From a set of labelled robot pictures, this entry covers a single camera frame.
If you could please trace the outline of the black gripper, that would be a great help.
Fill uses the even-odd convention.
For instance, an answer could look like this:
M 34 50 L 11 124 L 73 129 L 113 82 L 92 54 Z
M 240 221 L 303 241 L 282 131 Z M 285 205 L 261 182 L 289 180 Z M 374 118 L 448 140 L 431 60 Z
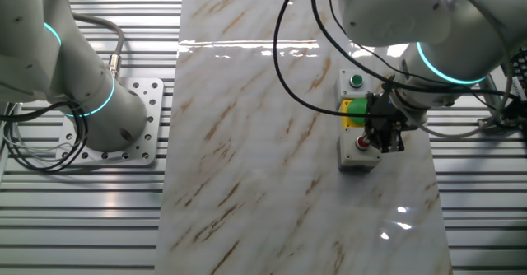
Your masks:
M 368 93 L 366 95 L 365 131 L 369 143 L 380 152 L 403 151 L 401 132 L 418 129 L 416 123 L 399 108 L 400 103 L 393 100 L 393 92 Z

